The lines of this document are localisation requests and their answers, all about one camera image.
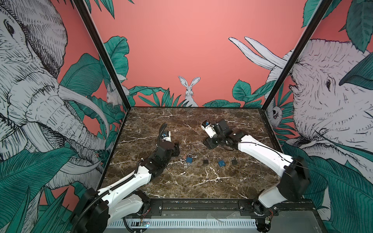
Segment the blue padlock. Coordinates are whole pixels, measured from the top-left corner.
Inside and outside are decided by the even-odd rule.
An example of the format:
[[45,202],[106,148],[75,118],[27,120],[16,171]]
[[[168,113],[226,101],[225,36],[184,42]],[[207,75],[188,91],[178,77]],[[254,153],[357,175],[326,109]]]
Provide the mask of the blue padlock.
[[190,153],[187,157],[186,157],[186,163],[187,164],[191,164],[193,162],[193,155]]
[[223,159],[222,158],[218,158],[218,166],[220,167],[220,168],[222,168],[222,167],[225,167],[226,166],[226,163],[223,161]]

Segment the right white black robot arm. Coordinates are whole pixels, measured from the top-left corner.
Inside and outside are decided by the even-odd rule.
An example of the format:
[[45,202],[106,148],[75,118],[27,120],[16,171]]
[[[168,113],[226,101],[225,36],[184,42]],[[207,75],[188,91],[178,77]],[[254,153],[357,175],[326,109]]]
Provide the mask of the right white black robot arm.
[[246,153],[280,177],[277,184],[265,189],[253,200],[252,208],[258,215],[262,215],[265,210],[278,203],[297,202],[305,194],[310,185],[309,168],[305,159],[278,152],[247,132],[239,128],[230,128],[223,118],[213,122],[204,121],[202,129],[208,134],[203,144],[210,150],[220,145]]

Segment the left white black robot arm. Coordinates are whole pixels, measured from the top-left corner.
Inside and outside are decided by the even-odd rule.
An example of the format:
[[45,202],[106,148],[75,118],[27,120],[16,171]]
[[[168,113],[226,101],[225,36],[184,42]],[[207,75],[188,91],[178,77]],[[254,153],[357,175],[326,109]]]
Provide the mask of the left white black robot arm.
[[102,233],[120,218],[131,214],[147,216],[152,209],[151,200],[139,187],[160,176],[170,159],[179,154],[179,144],[161,141],[147,159],[140,160],[136,169],[121,180],[98,191],[88,189],[71,217],[71,232]]

